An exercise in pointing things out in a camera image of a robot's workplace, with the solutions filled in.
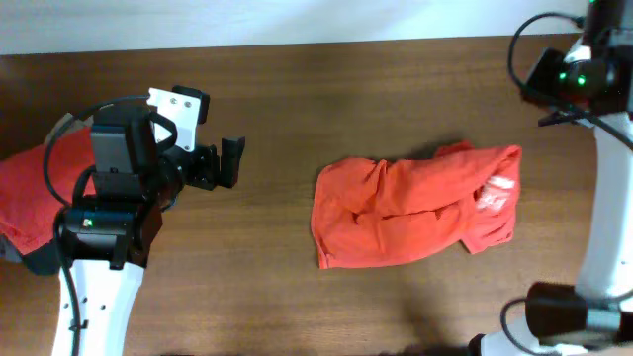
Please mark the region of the orange t-shirt with white print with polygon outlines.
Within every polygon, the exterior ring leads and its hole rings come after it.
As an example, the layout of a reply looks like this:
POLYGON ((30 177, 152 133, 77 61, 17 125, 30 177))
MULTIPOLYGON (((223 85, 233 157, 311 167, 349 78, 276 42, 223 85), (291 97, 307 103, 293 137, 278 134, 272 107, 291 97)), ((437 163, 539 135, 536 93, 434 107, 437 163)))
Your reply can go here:
POLYGON ((311 232, 321 269, 419 261, 462 243, 471 254, 512 240, 522 149, 439 147, 428 159, 345 158, 316 179, 311 232))

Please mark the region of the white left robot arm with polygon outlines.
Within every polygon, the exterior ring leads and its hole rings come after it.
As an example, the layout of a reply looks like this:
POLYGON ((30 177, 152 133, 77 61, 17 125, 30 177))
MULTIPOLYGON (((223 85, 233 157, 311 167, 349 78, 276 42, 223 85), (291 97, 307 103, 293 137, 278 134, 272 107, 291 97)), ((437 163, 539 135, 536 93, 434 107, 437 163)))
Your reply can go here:
POLYGON ((92 112, 95 162, 53 221, 60 264, 55 355, 120 355, 162 215, 186 186, 232 188, 246 140, 177 146, 177 126, 147 108, 92 112))

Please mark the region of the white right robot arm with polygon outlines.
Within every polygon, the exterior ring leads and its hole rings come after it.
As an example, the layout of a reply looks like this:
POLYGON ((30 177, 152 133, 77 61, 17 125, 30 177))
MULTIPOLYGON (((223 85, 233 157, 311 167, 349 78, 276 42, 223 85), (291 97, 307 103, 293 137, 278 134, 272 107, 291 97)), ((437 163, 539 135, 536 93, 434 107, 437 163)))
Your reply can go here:
POLYGON ((536 282, 500 310, 500 329, 474 337, 481 356, 589 355, 632 345, 632 0, 594 0, 568 51, 546 49, 526 78, 507 72, 523 100, 550 109, 542 127, 578 125, 596 147, 595 188, 583 264, 572 285, 536 282))

